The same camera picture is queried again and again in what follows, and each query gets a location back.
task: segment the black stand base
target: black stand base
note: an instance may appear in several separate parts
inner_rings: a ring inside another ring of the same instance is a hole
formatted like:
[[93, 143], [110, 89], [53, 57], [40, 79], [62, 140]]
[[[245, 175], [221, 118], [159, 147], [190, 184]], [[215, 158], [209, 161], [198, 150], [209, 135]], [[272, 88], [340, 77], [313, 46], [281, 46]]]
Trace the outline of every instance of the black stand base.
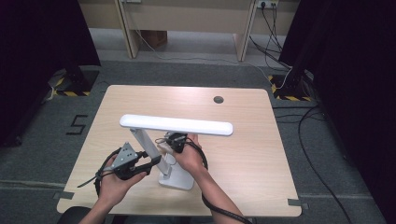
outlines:
[[278, 100], [291, 100], [291, 101], [311, 101], [308, 93], [304, 91], [304, 83], [302, 80], [297, 84], [297, 86], [292, 87], [285, 83], [284, 75], [272, 75], [269, 76], [270, 82], [272, 83], [272, 92], [276, 99]]
[[55, 86], [57, 95], [63, 96], [88, 96], [99, 71], [81, 71], [83, 78], [74, 81], [68, 74], [61, 77]]

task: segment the forearm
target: forearm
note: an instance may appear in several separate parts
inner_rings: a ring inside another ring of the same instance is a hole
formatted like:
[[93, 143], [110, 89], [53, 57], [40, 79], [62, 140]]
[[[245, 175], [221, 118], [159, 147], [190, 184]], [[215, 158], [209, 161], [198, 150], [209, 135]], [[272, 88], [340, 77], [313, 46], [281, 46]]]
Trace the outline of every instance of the forearm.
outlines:
[[106, 218], [106, 215], [110, 212], [112, 206], [105, 203], [101, 203], [99, 200], [95, 203], [91, 211], [85, 216], [79, 224], [100, 224]]
[[[221, 189], [221, 187], [216, 183], [216, 181], [205, 168], [200, 172], [195, 173], [193, 177], [205, 198], [211, 204], [223, 210], [242, 216], [241, 211], [238, 209], [235, 203], [233, 203], [230, 197]], [[239, 221], [230, 217], [226, 217], [223, 214], [219, 214], [214, 211], [211, 212], [216, 223], [240, 223]]]

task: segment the gray carpet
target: gray carpet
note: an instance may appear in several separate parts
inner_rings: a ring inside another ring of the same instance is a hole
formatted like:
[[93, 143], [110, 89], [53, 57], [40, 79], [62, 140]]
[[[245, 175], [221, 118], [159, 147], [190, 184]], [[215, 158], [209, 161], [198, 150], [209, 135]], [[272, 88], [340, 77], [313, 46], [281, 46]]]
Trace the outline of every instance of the gray carpet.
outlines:
[[[0, 149], [0, 223], [56, 223], [56, 192], [63, 189], [90, 129], [96, 111], [113, 84], [233, 87], [269, 90], [266, 79], [252, 66], [180, 63], [102, 62], [100, 75], [87, 97], [55, 96], [36, 112], [22, 136], [22, 145]], [[267, 74], [273, 74], [263, 68]], [[273, 107], [313, 106], [316, 102], [271, 99]], [[312, 171], [298, 138], [298, 121], [306, 108], [275, 108], [303, 213], [296, 218], [258, 217], [258, 223], [347, 223], [329, 191]], [[71, 127], [75, 115], [78, 124]], [[301, 126], [306, 153], [318, 173], [337, 195], [353, 223], [386, 223], [359, 172], [344, 158], [322, 113]]]

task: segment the person's left hand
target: person's left hand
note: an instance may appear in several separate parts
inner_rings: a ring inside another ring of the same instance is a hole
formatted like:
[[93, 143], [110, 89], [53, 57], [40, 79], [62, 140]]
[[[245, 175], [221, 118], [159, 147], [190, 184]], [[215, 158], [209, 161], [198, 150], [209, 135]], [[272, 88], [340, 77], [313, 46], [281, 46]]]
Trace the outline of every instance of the person's left hand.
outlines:
[[[110, 166], [116, 157], [117, 155], [114, 155], [108, 160], [106, 166]], [[138, 175], [134, 175], [128, 180], [121, 180], [115, 174], [106, 175], [108, 173], [109, 171], [102, 173], [102, 175], [105, 176], [102, 179], [98, 202], [104, 203], [110, 207], [120, 203], [131, 186], [135, 185], [146, 176], [146, 172], [142, 172]]]

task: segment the person's right hand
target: person's right hand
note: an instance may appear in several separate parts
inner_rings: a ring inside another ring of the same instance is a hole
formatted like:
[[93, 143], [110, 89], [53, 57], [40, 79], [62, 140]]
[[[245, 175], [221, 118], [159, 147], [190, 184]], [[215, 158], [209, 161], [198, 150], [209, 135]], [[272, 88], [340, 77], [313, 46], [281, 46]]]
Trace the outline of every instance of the person's right hand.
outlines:
[[[189, 133], [187, 134], [187, 142], [192, 141], [198, 147], [201, 147], [198, 142], [198, 135]], [[180, 166], [189, 172], [192, 176], [201, 172], [202, 168], [205, 169], [202, 163], [202, 157], [192, 146], [185, 144], [181, 153], [173, 153], [176, 161]]]

